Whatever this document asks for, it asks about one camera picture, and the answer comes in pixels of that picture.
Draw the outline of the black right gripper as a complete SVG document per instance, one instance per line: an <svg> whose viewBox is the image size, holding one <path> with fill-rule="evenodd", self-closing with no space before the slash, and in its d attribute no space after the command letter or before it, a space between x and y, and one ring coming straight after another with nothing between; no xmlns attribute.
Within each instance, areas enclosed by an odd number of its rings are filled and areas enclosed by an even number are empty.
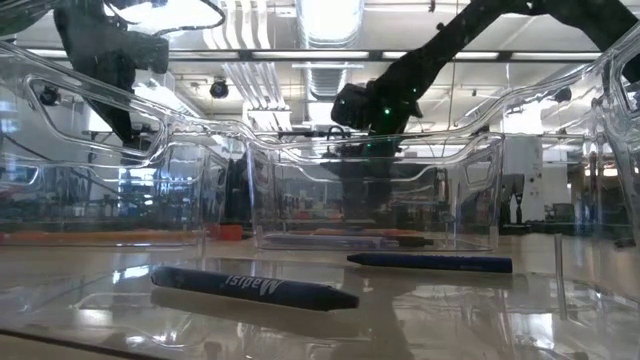
<svg viewBox="0 0 640 360"><path fill-rule="evenodd" d="M417 104L422 94L419 85L404 80L370 80L364 86L353 85L355 96L352 125L373 135L397 135L405 132L410 117L422 118ZM350 181L344 184L344 210L350 219L380 219L386 212L392 185L393 151L354 149L358 162L346 167Z"/></svg>

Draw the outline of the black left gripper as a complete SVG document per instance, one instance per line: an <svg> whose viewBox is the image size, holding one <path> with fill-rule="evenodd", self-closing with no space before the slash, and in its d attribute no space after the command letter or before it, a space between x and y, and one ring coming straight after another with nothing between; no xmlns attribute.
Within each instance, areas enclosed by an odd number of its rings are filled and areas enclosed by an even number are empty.
<svg viewBox="0 0 640 360"><path fill-rule="evenodd" d="M84 73L96 80L133 94L136 78L136 64L131 56L122 50L114 50L88 58L84 64ZM103 110L103 119L124 144L135 139L130 114L122 109L107 107Z"/></svg>

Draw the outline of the blue wax crayon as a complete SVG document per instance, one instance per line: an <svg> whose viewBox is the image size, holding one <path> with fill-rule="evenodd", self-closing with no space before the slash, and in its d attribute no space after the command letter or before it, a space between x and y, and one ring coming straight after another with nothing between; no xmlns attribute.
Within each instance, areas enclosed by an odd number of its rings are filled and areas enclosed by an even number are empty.
<svg viewBox="0 0 640 360"><path fill-rule="evenodd" d="M510 258L482 256L403 255L394 253L359 253L348 255L352 263L373 267L470 271L511 274Z"/></svg>
<svg viewBox="0 0 640 360"><path fill-rule="evenodd" d="M360 303L358 296L328 285L276 278L170 266L155 268L150 278L159 287L312 311L355 309Z"/></svg>

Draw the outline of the black ballpoint pen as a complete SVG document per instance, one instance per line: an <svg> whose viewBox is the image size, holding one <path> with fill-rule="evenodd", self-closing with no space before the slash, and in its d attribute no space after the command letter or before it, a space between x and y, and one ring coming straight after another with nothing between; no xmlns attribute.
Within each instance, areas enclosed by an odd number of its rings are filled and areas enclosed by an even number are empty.
<svg viewBox="0 0 640 360"><path fill-rule="evenodd" d="M434 240L417 236L389 236L385 241L393 247L400 248L421 248L425 246L433 246Z"/></svg>

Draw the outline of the clear plastic bin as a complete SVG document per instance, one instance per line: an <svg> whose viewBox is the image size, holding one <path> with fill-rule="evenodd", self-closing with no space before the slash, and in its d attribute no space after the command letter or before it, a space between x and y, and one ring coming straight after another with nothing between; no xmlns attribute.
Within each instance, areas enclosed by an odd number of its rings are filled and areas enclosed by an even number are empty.
<svg viewBox="0 0 640 360"><path fill-rule="evenodd" d="M79 0L0 0L0 137L112 139L127 148L174 139L210 147L229 163L251 143L276 137L268 120L199 117L177 109L151 70L136 68L134 93L72 68L53 13ZM89 0L126 33L190 48L274 49L266 0ZM431 11L367 15L368 36L405 54L438 33ZM586 68L513 89L477 119L434 134L483 134L491 121L542 120L542 107L570 112L582 139L605 136L605 63L640 50L640 23ZM255 105L283 103L272 62L213 62ZM103 119L114 107L130 114L135 139L124 144ZM517 170L537 166L541 130L504 136L501 189ZM218 224L227 222L225 200ZM483 256L494 251L332 251L263 249L252 216L241 241L197 246L98 247L0 245L0 360L517 360L640 359L640 304L616 295L627 278L640 290L640 253L612 255L608 270L574 281L558 263L584 265L570 239L530 240L542 270L528 273L516 256L512 274L373 267L348 255ZM170 266L328 285L359 297L355 309L312 311L164 288L151 282Z"/></svg>
<svg viewBox="0 0 640 360"><path fill-rule="evenodd" d="M332 251L487 251L499 220L504 136L401 134L276 143L248 148L252 229L263 249ZM380 219L344 215L346 147L392 143L392 190ZM389 236L433 246L393 247Z"/></svg>
<svg viewBox="0 0 640 360"><path fill-rule="evenodd" d="M0 137L0 245L182 247L221 220L229 161L174 139Z"/></svg>
<svg viewBox="0 0 640 360"><path fill-rule="evenodd" d="M604 70L603 127L622 184L630 243L640 247L640 50L616 53Z"/></svg>

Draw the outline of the person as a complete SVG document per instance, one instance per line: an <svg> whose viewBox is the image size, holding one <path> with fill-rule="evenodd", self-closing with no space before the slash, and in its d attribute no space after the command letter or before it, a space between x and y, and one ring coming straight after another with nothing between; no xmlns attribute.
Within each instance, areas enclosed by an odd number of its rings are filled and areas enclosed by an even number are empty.
<svg viewBox="0 0 640 360"><path fill-rule="evenodd" d="M226 182L225 218L227 222L245 224L251 220L247 153L232 160Z"/></svg>

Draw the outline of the orange rubber eraser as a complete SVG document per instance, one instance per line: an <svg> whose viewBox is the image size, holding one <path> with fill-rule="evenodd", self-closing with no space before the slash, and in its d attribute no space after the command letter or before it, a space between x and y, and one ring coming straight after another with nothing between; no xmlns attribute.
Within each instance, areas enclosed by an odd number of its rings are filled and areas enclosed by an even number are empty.
<svg viewBox="0 0 640 360"><path fill-rule="evenodd" d="M211 224L207 233L216 241L241 241L244 236L243 227L239 224Z"/></svg>

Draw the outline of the black ceiling light rail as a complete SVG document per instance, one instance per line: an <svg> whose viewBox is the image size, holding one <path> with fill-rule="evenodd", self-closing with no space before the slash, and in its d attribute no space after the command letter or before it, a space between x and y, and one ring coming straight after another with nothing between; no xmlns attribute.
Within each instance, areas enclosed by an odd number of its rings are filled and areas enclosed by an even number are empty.
<svg viewBox="0 0 640 360"><path fill-rule="evenodd" d="M383 50L170 50L169 61L179 62L393 62L405 55L404 51ZM601 56L600 52L581 51L462 51L449 59L464 63L590 63Z"/></svg>

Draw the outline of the silver ceiling air duct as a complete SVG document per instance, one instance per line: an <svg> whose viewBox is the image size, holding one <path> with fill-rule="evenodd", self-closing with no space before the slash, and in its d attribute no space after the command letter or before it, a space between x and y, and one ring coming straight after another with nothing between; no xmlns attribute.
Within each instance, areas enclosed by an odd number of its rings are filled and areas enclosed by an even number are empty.
<svg viewBox="0 0 640 360"><path fill-rule="evenodd" d="M295 0L301 47L312 50L351 49L358 44L365 0ZM306 64L309 95L329 101L344 86L345 61Z"/></svg>

